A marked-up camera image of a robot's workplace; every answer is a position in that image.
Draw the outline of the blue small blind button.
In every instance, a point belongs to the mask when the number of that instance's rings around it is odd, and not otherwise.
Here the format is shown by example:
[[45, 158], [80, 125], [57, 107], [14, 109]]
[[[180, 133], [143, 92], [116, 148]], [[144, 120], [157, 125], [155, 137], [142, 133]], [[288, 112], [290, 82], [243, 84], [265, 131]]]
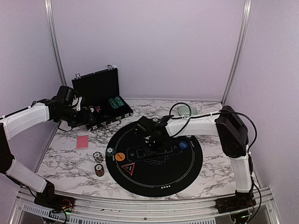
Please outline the blue small blind button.
[[185, 142], [185, 141], [181, 141], [181, 142], [179, 142], [179, 147], [181, 149], [187, 149], [188, 148], [188, 143]]

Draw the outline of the red triangular all-in marker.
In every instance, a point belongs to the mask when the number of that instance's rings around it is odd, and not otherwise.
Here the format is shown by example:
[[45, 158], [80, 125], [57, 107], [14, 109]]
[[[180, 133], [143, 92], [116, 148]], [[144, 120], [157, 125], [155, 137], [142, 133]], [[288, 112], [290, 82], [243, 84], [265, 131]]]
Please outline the red triangular all-in marker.
[[121, 166], [122, 169], [126, 170], [130, 175], [133, 175], [135, 169], [135, 163], [125, 164]]

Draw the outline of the orange big blind button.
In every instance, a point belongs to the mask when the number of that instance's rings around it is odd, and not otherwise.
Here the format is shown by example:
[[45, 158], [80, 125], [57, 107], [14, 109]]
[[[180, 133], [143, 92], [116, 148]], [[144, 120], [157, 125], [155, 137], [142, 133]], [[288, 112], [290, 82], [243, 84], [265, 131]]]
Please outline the orange big blind button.
[[124, 161], [125, 158], [126, 158], [126, 156], [125, 156], [124, 153], [117, 153], [117, 154], [115, 155], [115, 159], [116, 159], [117, 161]]

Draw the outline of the white black chip stack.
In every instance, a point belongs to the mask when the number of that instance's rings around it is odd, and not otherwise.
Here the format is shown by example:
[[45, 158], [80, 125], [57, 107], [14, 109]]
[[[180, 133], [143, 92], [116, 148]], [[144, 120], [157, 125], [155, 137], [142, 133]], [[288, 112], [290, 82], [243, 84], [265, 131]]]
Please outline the white black chip stack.
[[104, 160], [104, 158], [103, 158], [103, 156], [102, 156], [102, 154], [100, 152], [95, 152], [93, 154], [93, 158], [94, 158], [94, 160], [95, 160], [96, 163], [102, 163], [103, 160]]

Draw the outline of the green 50 chip stack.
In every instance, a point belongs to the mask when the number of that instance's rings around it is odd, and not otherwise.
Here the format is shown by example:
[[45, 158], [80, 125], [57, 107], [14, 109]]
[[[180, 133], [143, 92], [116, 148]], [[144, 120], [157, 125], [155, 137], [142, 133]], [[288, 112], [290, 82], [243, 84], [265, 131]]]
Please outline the green 50 chip stack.
[[113, 147], [108, 147], [106, 149], [106, 157], [113, 157], [115, 155], [115, 149]]

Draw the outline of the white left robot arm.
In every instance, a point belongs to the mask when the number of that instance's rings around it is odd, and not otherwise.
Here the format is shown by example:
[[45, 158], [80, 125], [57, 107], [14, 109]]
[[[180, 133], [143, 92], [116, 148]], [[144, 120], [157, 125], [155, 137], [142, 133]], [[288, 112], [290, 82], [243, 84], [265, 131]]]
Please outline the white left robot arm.
[[24, 184], [38, 193], [41, 201], [54, 208], [59, 197], [54, 185], [17, 161], [11, 153], [8, 142], [16, 135], [47, 121], [65, 121], [71, 128], [96, 123], [92, 111], [87, 107], [74, 107], [73, 101], [53, 97], [42, 99], [34, 105], [0, 118], [0, 172]]

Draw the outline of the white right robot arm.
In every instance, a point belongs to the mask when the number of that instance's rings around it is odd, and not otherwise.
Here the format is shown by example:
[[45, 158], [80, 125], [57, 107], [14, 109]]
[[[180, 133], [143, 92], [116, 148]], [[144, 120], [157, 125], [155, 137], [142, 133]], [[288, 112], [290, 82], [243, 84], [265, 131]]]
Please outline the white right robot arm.
[[220, 139], [224, 154], [230, 159], [236, 182], [236, 196], [232, 197], [232, 206], [241, 209], [249, 200], [253, 189], [253, 165], [250, 156], [248, 128], [241, 120], [247, 117], [235, 112], [231, 106], [202, 115], [175, 116], [169, 113], [154, 121], [145, 116], [138, 119], [137, 134], [143, 139], [147, 156], [157, 154], [180, 136], [211, 135]]

